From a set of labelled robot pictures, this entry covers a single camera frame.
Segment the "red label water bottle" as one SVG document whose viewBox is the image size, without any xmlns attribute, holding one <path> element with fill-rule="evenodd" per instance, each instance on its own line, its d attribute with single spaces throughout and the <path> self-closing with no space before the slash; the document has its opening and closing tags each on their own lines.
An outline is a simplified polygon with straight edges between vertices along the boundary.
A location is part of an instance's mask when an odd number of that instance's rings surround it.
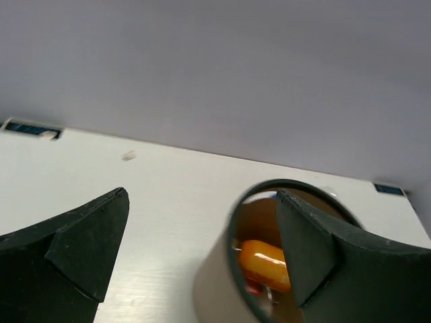
<svg viewBox="0 0 431 323">
<path fill-rule="evenodd" d="M 264 307 L 273 307 L 276 304 L 278 304 L 278 301 L 275 298 L 275 294 L 267 286 L 260 285 L 254 281 L 247 281 L 246 282 L 246 290 L 251 294 L 254 295 L 257 299 L 259 305 Z"/>
</svg>

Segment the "right blue corner marker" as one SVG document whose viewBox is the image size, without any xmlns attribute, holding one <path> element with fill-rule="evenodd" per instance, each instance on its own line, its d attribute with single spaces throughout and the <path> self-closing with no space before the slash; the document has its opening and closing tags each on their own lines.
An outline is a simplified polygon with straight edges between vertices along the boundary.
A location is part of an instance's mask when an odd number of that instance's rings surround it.
<svg viewBox="0 0 431 323">
<path fill-rule="evenodd" d="M 376 191 L 383 194 L 392 194 L 392 195 L 398 195 L 398 196 L 404 196 L 405 193 L 402 188 L 396 187 L 396 186 L 388 186 L 384 184 L 373 184 Z"/>
</svg>

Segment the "orange juice bottle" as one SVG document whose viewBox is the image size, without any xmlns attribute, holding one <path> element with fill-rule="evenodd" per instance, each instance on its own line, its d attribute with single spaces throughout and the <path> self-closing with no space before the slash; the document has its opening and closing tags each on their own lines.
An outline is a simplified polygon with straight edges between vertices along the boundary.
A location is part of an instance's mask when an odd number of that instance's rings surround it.
<svg viewBox="0 0 431 323">
<path fill-rule="evenodd" d="M 247 240 L 240 247 L 238 262 L 247 279 L 281 293 L 290 291 L 290 278 L 281 248 L 259 240 Z"/>
</svg>

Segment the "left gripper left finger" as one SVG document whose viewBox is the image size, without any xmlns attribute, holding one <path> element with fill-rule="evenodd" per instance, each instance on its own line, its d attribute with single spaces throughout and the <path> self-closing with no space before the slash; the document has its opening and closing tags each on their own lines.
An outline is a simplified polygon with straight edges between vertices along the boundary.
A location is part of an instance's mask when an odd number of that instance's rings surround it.
<svg viewBox="0 0 431 323">
<path fill-rule="evenodd" d="M 104 302 L 129 215 L 116 188 L 1 236 L 2 322 L 93 322 Z"/>
</svg>

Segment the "brown bin with black rim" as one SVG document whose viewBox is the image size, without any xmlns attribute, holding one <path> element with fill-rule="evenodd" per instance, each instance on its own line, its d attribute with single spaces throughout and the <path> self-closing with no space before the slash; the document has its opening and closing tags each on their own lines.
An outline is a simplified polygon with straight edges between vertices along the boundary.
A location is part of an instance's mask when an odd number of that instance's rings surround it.
<svg viewBox="0 0 431 323">
<path fill-rule="evenodd" d="M 303 322 L 292 292 L 272 290 L 278 304 L 262 308 L 246 290 L 246 280 L 237 252 L 247 240 L 281 247 L 275 218 L 279 190 L 292 194 L 315 208 L 348 222 L 360 223 L 335 197 L 310 184 L 292 179 L 272 179 L 248 189 L 234 204 L 227 226 L 199 267 L 193 283 L 193 305 L 199 322 Z"/>
</svg>

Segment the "left blue corner marker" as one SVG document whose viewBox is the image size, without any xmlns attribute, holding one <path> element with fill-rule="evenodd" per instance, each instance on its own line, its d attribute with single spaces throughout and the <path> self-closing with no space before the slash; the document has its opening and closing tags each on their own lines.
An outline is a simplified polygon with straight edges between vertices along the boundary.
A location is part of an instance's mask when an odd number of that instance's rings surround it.
<svg viewBox="0 0 431 323">
<path fill-rule="evenodd" d="M 23 135 L 31 135 L 34 137 L 46 137 L 50 140 L 58 140 L 63 133 L 63 129 L 59 128 L 45 127 L 43 125 L 14 121 L 4 122 L 1 125 L 1 130 L 20 133 Z"/>
</svg>

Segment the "blue corner marker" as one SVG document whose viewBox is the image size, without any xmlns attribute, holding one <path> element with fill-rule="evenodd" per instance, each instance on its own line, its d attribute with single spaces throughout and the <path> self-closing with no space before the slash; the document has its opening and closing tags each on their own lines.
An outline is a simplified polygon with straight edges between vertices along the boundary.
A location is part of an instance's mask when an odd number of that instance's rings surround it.
<svg viewBox="0 0 431 323">
<path fill-rule="evenodd" d="M 392 194 L 392 195 L 398 195 L 398 196 L 404 196 L 405 193 L 402 188 L 396 187 L 396 186 L 388 186 L 384 184 L 373 184 L 376 191 L 383 194 Z"/>
<path fill-rule="evenodd" d="M 63 133 L 63 129 L 59 128 L 45 127 L 43 125 L 14 121 L 4 122 L 1 125 L 1 130 L 20 133 L 23 135 L 31 135 L 34 137 L 46 137 L 50 140 L 58 140 Z"/>
</svg>

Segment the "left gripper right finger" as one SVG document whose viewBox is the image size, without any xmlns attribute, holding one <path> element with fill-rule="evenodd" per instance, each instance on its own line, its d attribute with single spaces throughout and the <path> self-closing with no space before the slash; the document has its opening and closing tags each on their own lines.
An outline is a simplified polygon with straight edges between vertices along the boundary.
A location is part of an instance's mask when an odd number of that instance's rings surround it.
<svg viewBox="0 0 431 323">
<path fill-rule="evenodd" d="M 429 322 L 430 250 L 374 235 L 281 190 L 290 284 L 306 322 Z"/>
</svg>

